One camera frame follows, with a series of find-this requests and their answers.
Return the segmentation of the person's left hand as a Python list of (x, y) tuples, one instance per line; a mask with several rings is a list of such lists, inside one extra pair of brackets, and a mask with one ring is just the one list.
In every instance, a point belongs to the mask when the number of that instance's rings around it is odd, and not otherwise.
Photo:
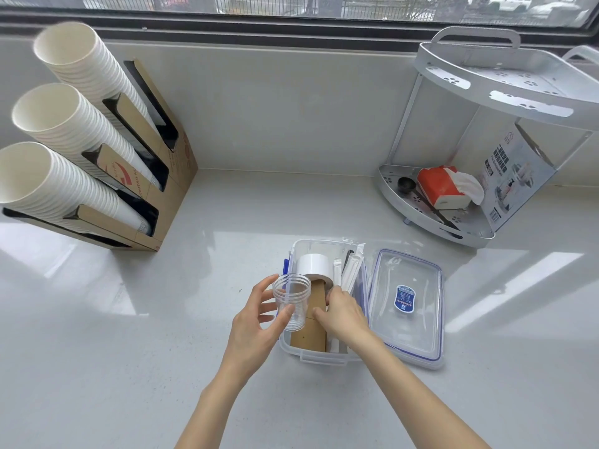
[(270, 275), (252, 288), (244, 308), (233, 319), (221, 366), (259, 369), (266, 361), (277, 342), (273, 314), (277, 304), (269, 286), (278, 277)]

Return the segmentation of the person's right hand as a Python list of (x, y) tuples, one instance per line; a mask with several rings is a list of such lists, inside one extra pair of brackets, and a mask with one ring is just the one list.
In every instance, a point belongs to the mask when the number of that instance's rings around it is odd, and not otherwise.
[(325, 331), (359, 353), (363, 343), (373, 336), (363, 310), (355, 298), (339, 286), (333, 286), (326, 299), (331, 328)]

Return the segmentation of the clear plastic cup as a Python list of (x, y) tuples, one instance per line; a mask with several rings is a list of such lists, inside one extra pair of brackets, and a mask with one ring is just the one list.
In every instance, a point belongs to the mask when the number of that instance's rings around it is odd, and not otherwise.
[(298, 273), (284, 274), (274, 281), (272, 290), (278, 314), (288, 305), (295, 306), (294, 313), (290, 317), (285, 331), (296, 332), (301, 330), (307, 318), (311, 280)]

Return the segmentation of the brown paper cup stack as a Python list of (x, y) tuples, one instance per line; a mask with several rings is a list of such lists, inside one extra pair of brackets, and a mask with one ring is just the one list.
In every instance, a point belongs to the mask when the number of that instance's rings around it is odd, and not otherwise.
[(333, 261), (323, 254), (306, 254), (298, 259), (296, 273), (309, 280), (311, 293), (307, 301), (304, 326), (292, 333), (290, 345), (304, 350), (325, 353), (326, 331), (316, 321), (313, 310), (316, 308), (326, 309), (326, 293), (333, 286)]

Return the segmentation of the person's left forearm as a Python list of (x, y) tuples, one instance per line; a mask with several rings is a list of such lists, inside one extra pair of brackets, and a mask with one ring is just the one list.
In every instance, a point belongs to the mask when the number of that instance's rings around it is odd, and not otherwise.
[(221, 366), (201, 392), (174, 449), (219, 449), (231, 409), (257, 367)]

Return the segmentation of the person's right forearm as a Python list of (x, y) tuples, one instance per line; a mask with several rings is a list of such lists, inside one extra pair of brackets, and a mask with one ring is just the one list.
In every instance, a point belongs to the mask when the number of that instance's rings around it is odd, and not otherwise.
[(416, 449), (491, 449), (369, 329), (348, 342), (393, 408)]

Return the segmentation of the clear plastic storage box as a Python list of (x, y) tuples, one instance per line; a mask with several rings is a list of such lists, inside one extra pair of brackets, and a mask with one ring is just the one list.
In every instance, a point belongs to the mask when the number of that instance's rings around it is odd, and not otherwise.
[[(285, 260), (283, 272), (296, 273), (296, 263), (298, 259), (306, 254), (323, 254), (330, 260), (334, 261), (340, 258), (345, 261), (349, 249), (355, 249), (357, 244), (349, 240), (326, 240), (326, 239), (300, 239), (294, 242), (289, 259)], [(299, 357), (299, 360), (305, 363), (320, 364), (320, 365), (339, 365), (345, 366), (348, 362), (360, 361), (349, 347), (348, 353), (330, 353), (328, 343), (326, 342), (326, 352), (320, 353), (310, 350), (304, 350), (290, 345), (290, 339), (293, 332), (284, 331), (279, 338), (281, 349), (290, 355)]]

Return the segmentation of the bundle of wrapped straws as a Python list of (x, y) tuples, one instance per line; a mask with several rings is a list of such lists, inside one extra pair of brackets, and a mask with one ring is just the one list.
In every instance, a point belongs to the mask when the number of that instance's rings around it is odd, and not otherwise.
[[(349, 249), (344, 262), (340, 258), (333, 261), (333, 285), (339, 286), (343, 292), (353, 296), (355, 282), (363, 265), (364, 243), (357, 244), (355, 249)], [(348, 347), (345, 344), (329, 334), (328, 348), (330, 353), (348, 353)]]

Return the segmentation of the clear lid with blue rim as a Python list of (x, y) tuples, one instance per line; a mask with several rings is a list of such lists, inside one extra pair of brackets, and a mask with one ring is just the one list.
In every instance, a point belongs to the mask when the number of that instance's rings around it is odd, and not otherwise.
[(429, 370), (443, 366), (443, 287), (438, 265), (392, 249), (378, 252), (368, 320), (370, 329), (399, 359)]

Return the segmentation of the black measuring spoon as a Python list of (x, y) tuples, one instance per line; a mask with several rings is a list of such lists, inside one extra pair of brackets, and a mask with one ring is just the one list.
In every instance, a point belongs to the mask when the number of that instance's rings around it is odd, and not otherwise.
[(438, 211), (433, 205), (427, 200), (427, 198), (419, 192), (417, 189), (416, 181), (412, 180), (409, 177), (402, 176), (398, 179), (398, 192), (403, 195), (407, 195), (409, 193), (413, 193), (418, 199), (426, 204), (429, 210), (445, 225), (455, 230), (460, 230), (456, 225), (450, 222), (445, 216)]

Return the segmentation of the red tissue pack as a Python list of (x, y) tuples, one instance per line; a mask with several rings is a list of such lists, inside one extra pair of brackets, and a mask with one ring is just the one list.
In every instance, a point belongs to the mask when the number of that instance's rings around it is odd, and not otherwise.
[(423, 168), (416, 182), (428, 202), (437, 210), (465, 210), (483, 202), (485, 191), (480, 182), (454, 166)]

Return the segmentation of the brown cardboard cup holder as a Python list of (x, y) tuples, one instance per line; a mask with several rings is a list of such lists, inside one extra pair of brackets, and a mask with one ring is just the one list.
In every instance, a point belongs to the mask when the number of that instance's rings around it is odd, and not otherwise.
[(114, 178), (118, 184), (124, 185), (124, 189), (111, 188), (150, 223), (151, 233), (140, 233), (86, 205), (80, 205), (66, 219), (79, 228), (89, 230), (90, 234), (74, 232), (0, 205), (4, 216), (106, 249), (158, 251), (161, 248), (198, 171), (198, 165), (183, 126), (174, 116), (142, 63), (134, 59), (126, 60), (124, 65), (165, 124), (157, 126), (157, 131), (154, 131), (123, 93), (112, 99), (104, 99), (103, 103), (138, 140), (142, 149), (151, 155), (149, 160), (140, 158), (157, 178), (163, 190), (160, 191), (151, 184), (108, 144), (103, 143), (94, 152), (84, 152), (83, 156)]

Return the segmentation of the printed cardboard packaging box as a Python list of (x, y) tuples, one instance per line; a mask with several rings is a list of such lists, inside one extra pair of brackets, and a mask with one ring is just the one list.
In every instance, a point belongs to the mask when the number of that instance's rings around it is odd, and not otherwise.
[(485, 160), (478, 179), (485, 191), (480, 205), (497, 232), (556, 173), (528, 133), (515, 122)]

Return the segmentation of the stack of white paper cups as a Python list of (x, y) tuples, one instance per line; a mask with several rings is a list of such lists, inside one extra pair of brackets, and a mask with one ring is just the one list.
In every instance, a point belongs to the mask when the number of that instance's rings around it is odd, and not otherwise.
[(120, 132), (124, 125), (103, 103), (120, 93), (125, 94), (154, 131), (146, 104), (129, 80), (124, 69), (109, 51), (97, 32), (82, 22), (61, 22), (45, 28), (34, 39), (33, 50), (59, 79), (86, 97)]
[(108, 144), (151, 184), (163, 190), (133, 146), (71, 85), (55, 82), (27, 91), (14, 104), (11, 119), (21, 131), (114, 189), (124, 189), (124, 185), (85, 158), (84, 152), (94, 152), (103, 143)]
[(151, 233), (150, 223), (114, 189), (37, 142), (15, 143), (0, 150), (0, 205), (90, 234), (66, 219), (86, 205), (140, 233)]

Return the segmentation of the white two-tier metal rack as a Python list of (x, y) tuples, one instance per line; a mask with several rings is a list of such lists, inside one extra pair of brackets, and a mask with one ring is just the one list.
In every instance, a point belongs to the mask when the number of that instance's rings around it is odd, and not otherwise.
[[(390, 163), (423, 79), (476, 104), (478, 109), (511, 115), (513, 123), (519, 123), (520, 127), (521, 120), (530, 120), (580, 130), (582, 135), (565, 151), (563, 158), (556, 164), (551, 161), (557, 173), (599, 133), (599, 81), (568, 62), (576, 57), (599, 66), (596, 48), (575, 46), (560, 58), (547, 51), (522, 48), (520, 35), (511, 29), (453, 26), (421, 43), (414, 64), (417, 78), (387, 164), (378, 168), (377, 176), (381, 194), (404, 217), (405, 224), (414, 224), (430, 234), (474, 249), (486, 247), (497, 234), (490, 228), (480, 205), (471, 203), (465, 210), (440, 211), (460, 229), (458, 231), (445, 226), (413, 193), (398, 192), (400, 177), (416, 181), (421, 169), (431, 168)], [(474, 121), (475, 115), (441, 166), (451, 166), (449, 162), (457, 155)], [(423, 194), (418, 184), (417, 189)]]

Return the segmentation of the white vehicle outside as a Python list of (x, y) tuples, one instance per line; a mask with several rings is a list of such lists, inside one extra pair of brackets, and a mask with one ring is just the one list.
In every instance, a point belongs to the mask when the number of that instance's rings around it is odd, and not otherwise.
[(528, 11), (533, 0), (468, 0), (468, 7), (483, 14), (515, 13)]

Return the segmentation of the dark window frame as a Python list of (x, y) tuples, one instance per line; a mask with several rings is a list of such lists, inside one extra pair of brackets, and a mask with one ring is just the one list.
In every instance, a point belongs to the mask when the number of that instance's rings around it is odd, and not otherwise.
[(0, 36), (82, 22), (106, 41), (415, 51), (442, 29), (513, 29), (523, 46), (599, 45), (599, 0), (581, 14), (501, 12), (466, 0), (0, 0)]

